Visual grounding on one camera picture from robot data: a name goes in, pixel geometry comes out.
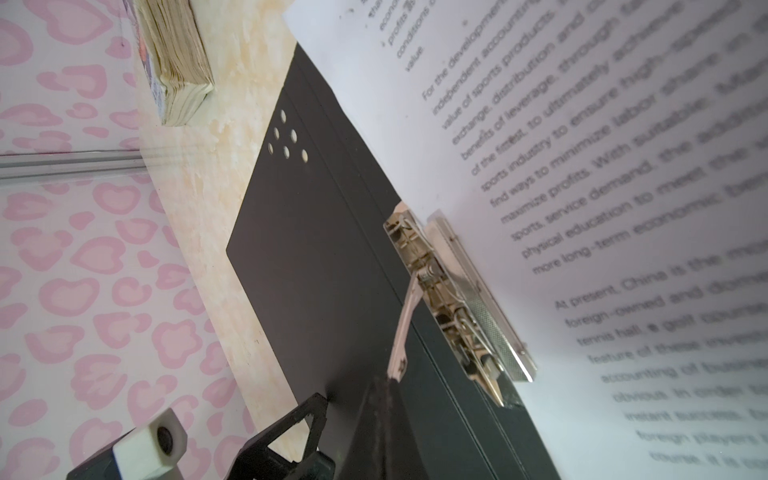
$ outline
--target book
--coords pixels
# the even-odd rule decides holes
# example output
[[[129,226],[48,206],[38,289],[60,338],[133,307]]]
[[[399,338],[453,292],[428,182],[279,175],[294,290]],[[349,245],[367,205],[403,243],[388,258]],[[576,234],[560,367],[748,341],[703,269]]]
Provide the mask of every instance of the book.
[[[214,78],[187,0],[123,0],[163,125],[186,124]]]
[[[536,377],[515,387],[563,479],[766,477],[768,4],[297,0],[284,18],[525,342]]]

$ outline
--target table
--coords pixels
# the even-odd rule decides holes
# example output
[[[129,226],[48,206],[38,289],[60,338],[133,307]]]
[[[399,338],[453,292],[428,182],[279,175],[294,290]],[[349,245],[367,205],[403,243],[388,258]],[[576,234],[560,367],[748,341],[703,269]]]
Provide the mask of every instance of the table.
[[[253,422],[296,406],[225,249],[296,40],[281,18],[291,0],[190,0],[216,89],[184,127],[162,127],[134,60],[141,153]],[[299,460],[302,424],[275,449]]]

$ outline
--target metal clip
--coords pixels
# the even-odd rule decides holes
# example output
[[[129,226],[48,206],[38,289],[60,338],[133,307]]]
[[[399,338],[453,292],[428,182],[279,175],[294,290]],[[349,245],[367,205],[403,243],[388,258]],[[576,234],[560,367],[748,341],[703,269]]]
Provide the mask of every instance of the metal clip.
[[[512,382],[532,382],[536,367],[448,222],[433,220],[424,233],[400,204],[384,229],[467,377],[496,405],[522,406]]]

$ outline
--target hole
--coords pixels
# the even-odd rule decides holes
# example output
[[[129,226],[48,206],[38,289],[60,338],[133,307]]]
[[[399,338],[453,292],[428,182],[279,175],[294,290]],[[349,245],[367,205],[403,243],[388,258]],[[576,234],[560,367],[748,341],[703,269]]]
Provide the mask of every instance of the hole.
[[[174,436],[165,427],[157,427],[157,444],[165,455],[170,456],[174,450]]]

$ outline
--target white paper sheet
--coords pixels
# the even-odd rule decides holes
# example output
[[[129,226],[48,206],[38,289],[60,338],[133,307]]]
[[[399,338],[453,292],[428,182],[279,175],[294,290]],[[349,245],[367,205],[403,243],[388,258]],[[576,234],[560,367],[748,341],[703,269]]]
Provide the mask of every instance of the white paper sheet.
[[[768,3],[298,0],[538,364],[563,479],[768,476]]]

